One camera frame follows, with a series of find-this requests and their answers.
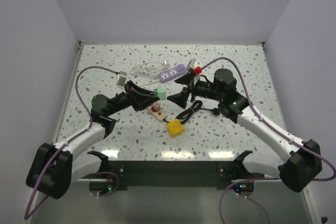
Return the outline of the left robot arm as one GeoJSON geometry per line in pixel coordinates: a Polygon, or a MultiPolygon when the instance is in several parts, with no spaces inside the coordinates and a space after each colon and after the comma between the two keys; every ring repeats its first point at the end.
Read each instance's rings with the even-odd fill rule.
{"type": "Polygon", "coordinates": [[[26,185],[36,188],[54,199],[59,199],[70,187],[74,177],[74,161],[94,143],[106,138],[114,129],[116,120],[110,118],[128,107],[142,111],[160,98],[154,91],[140,88],[132,81],[124,91],[109,98],[103,94],[91,100],[89,123],[79,132],[56,144],[42,144],[34,157],[26,178],[26,185]]]}

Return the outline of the green USB charger plug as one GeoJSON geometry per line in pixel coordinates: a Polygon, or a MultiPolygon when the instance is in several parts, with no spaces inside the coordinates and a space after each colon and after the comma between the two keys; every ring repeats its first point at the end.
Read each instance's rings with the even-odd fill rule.
{"type": "Polygon", "coordinates": [[[166,90],[165,89],[154,89],[154,95],[159,98],[159,100],[166,99],[166,90]]]}

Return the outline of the yellow cube socket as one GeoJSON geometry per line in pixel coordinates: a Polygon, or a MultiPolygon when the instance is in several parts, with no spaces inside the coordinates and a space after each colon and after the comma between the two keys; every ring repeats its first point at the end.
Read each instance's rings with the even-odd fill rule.
{"type": "Polygon", "coordinates": [[[176,138],[184,132],[184,127],[179,119],[168,122],[166,128],[170,138],[176,138]]]}

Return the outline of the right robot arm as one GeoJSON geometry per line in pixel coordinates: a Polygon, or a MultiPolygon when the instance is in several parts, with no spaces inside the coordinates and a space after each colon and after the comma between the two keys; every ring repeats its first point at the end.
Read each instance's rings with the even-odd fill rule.
{"type": "Polygon", "coordinates": [[[270,122],[237,91],[237,80],[230,70],[216,70],[213,81],[197,80],[195,73],[187,72],[175,83],[184,85],[184,88],[180,93],[169,96],[169,101],[182,108],[186,108],[187,102],[194,101],[196,97],[217,101],[221,115],[251,131],[283,161],[283,164],[271,165],[263,161],[242,160],[234,165],[237,177],[246,178],[251,173],[270,175],[299,193],[322,171],[319,144],[314,140],[304,141],[270,122]]]}

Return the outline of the beige power strip red sockets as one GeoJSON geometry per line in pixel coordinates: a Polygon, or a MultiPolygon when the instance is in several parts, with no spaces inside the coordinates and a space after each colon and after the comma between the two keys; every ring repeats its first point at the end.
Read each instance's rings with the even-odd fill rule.
{"type": "Polygon", "coordinates": [[[164,121],[167,117],[167,114],[163,111],[162,108],[159,111],[154,111],[151,105],[150,107],[148,107],[148,111],[152,116],[154,116],[160,122],[164,121]]]}

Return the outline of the pink brown USB charger plug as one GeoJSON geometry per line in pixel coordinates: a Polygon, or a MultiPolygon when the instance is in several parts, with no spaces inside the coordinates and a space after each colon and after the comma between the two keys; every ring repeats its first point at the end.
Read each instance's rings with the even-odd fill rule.
{"type": "Polygon", "coordinates": [[[159,110],[161,109],[161,105],[160,105],[158,102],[153,103],[153,104],[152,104],[152,109],[153,109],[154,111],[159,111],[159,110]]]}

